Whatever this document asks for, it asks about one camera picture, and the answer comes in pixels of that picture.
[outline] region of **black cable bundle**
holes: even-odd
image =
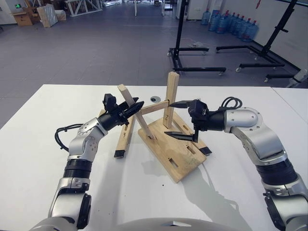
[[[54,139],[56,140],[57,144],[61,147],[60,149],[64,149],[68,152],[68,147],[66,147],[62,141],[60,140],[60,137],[59,137],[59,132],[61,131],[65,131],[67,132],[67,130],[70,130],[70,129],[75,129],[75,128],[79,128],[81,127],[82,124],[72,124],[72,125],[69,125],[67,127],[63,127],[63,128],[58,128],[56,130],[56,133],[54,134]]]

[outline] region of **wooden stick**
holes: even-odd
[[[114,158],[123,158],[130,143],[130,138],[133,133],[135,116],[133,115],[132,117],[128,118],[128,122],[128,125],[122,126],[122,131],[115,149]]]
[[[154,112],[154,111],[158,111],[160,109],[164,109],[164,108],[167,108],[167,107],[169,107],[169,101],[168,100],[162,101],[162,102],[159,102],[159,103],[147,106],[147,107],[143,107],[141,109],[141,114],[145,115],[145,114],[148,114],[148,113],[151,113],[151,112]]]
[[[179,84],[180,75],[176,72],[169,72],[167,82],[166,100],[169,101],[169,105],[174,103],[177,95],[177,88]],[[164,111],[163,124],[166,128],[170,128],[172,124],[173,107],[167,107]]]
[[[191,135],[194,134],[194,131],[190,129],[190,127],[184,122],[184,120],[176,113],[173,113],[173,123],[179,128],[179,130],[186,134]],[[211,150],[207,147],[207,145],[199,138],[198,143],[192,142],[194,146],[196,146],[204,155],[209,155]]]
[[[119,85],[117,86],[117,88],[120,90],[121,94],[123,95],[125,101],[127,102],[127,104],[129,106],[133,105],[135,103],[134,99],[132,98],[130,92],[128,91],[128,89],[123,85]],[[140,124],[140,126],[144,129],[145,133],[147,134],[147,136],[149,136],[151,139],[154,138],[153,134],[151,133],[148,125],[146,124],[144,118],[142,117],[141,112],[137,112],[135,114],[136,119],[138,121],[138,123]]]

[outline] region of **white table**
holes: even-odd
[[[308,89],[273,89],[308,123]]]
[[[145,105],[151,96],[164,99],[166,87],[128,86]],[[67,153],[53,135],[58,127],[97,116],[105,93],[118,102],[116,86],[43,85],[0,130],[0,229],[21,231],[46,218]],[[280,137],[296,171],[308,181],[307,123],[273,89],[266,87],[179,87],[177,101],[201,98],[216,110],[228,96],[257,109]],[[191,126],[185,109],[177,113]],[[163,111],[145,115],[150,123]],[[100,142],[92,166],[90,224],[86,231],[106,230],[140,218],[186,217],[210,220],[240,230],[275,231],[266,210],[264,189],[241,142],[231,134],[208,131],[200,138],[213,154],[175,184],[137,134],[124,159],[114,159],[121,127]],[[76,130],[60,134],[68,145]]]

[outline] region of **metal frame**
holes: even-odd
[[[266,45],[263,47],[262,50],[259,50],[258,48],[254,47],[254,46],[221,46],[221,47],[216,47],[216,51],[228,50],[228,49],[249,49],[251,51],[251,53],[255,53],[256,54],[256,57],[255,57],[256,61],[258,60],[258,57],[262,57],[262,58],[264,58],[264,59],[266,59],[267,61],[270,62],[270,64],[269,63],[240,64],[239,67],[235,70],[236,72],[240,72],[240,70],[242,68],[250,68],[250,67],[273,67],[273,68],[276,68],[278,66],[285,66],[285,64],[282,64],[278,60],[270,57],[268,55],[268,53],[270,51],[270,47],[271,47],[272,43],[276,39],[276,37],[279,34],[279,32],[280,31],[283,31],[285,33],[289,32],[288,30],[284,29],[284,26],[286,25],[286,23],[289,20],[291,14],[293,13],[295,5],[297,5],[296,0],[292,0],[289,3],[289,5],[288,5],[287,9],[285,10],[285,12],[284,12],[280,22],[275,27],[274,32],[272,33],[270,39],[268,40],[268,42],[266,43]]]
[[[183,67],[182,63],[180,61],[179,52],[180,51],[203,51],[203,54],[205,54],[206,51],[208,51],[208,48],[180,48],[180,40],[182,35],[182,29],[183,29],[183,22],[184,22],[184,14],[185,14],[185,7],[188,5],[187,0],[182,0],[181,8],[180,8],[180,18],[179,18],[179,28],[178,28],[178,34],[177,34],[177,41],[175,48],[170,48],[168,51],[168,56],[171,56],[172,63],[173,63],[173,70],[174,71],[217,71],[219,72],[219,75],[222,75],[225,71],[225,67]]]
[[[72,8],[72,6],[71,6],[71,2],[74,2],[74,1],[78,1],[78,0],[67,0],[67,1],[65,1],[65,2],[67,3],[67,5],[68,5],[69,11],[71,12],[71,17],[76,17],[76,16],[83,15],[83,14],[88,14],[88,13],[94,13],[94,12],[102,11],[101,6],[100,6],[100,4],[98,3],[97,0],[96,0],[97,6],[95,6],[95,5],[94,5],[91,1],[89,1],[89,0],[79,0],[78,6],[77,6],[77,8],[76,8],[76,10],[75,10],[75,12],[74,12],[74,11],[73,11],[73,8]],[[96,10],[94,10],[94,11],[88,11],[88,7],[87,7],[86,1],[87,1],[94,9],[96,9]],[[84,7],[85,7],[86,12],[84,12],[84,13],[78,13],[81,4],[83,4]]]

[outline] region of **black metal stand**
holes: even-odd
[[[286,32],[286,33],[289,32],[288,30],[284,29],[284,26],[287,23],[287,21],[289,20],[292,12],[294,11],[294,6],[296,5],[296,1],[297,0],[292,0],[289,3],[289,6],[286,9],[286,11],[284,12],[280,22],[275,27],[274,32],[272,33],[270,39],[268,40],[268,42],[266,43],[266,45],[263,47],[262,50],[259,50],[258,48],[254,47],[254,46],[223,46],[223,47],[216,47],[216,51],[245,48],[245,49],[249,49],[251,51],[251,53],[255,53],[257,55],[255,57],[255,61],[258,60],[258,57],[262,57],[262,58],[264,58],[264,59],[266,59],[267,61],[270,62],[270,64],[265,64],[265,63],[240,64],[239,67],[235,70],[236,72],[240,72],[242,68],[247,68],[247,67],[274,67],[274,68],[276,68],[278,66],[284,66],[284,64],[282,64],[279,61],[277,61],[276,59],[270,57],[268,55],[268,52],[270,51],[270,47],[271,47],[272,43],[274,42],[274,40],[276,39],[276,37],[277,37],[277,35],[280,31],[283,31],[283,32]],[[279,76],[281,76],[281,75],[271,76],[271,78],[279,78]]]
[[[185,14],[185,7],[188,5],[186,0],[182,0],[181,8],[180,8],[180,18],[179,18],[179,28],[177,34],[177,42],[175,48],[170,48],[168,52],[168,56],[171,56],[173,62],[173,70],[174,71],[218,71],[219,75],[222,75],[225,71],[225,67],[183,67],[180,61],[179,52],[180,51],[203,51],[205,54],[208,51],[208,48],[180,48],[180,41],[183,29],[183,22],[184,22],[184,14]]]

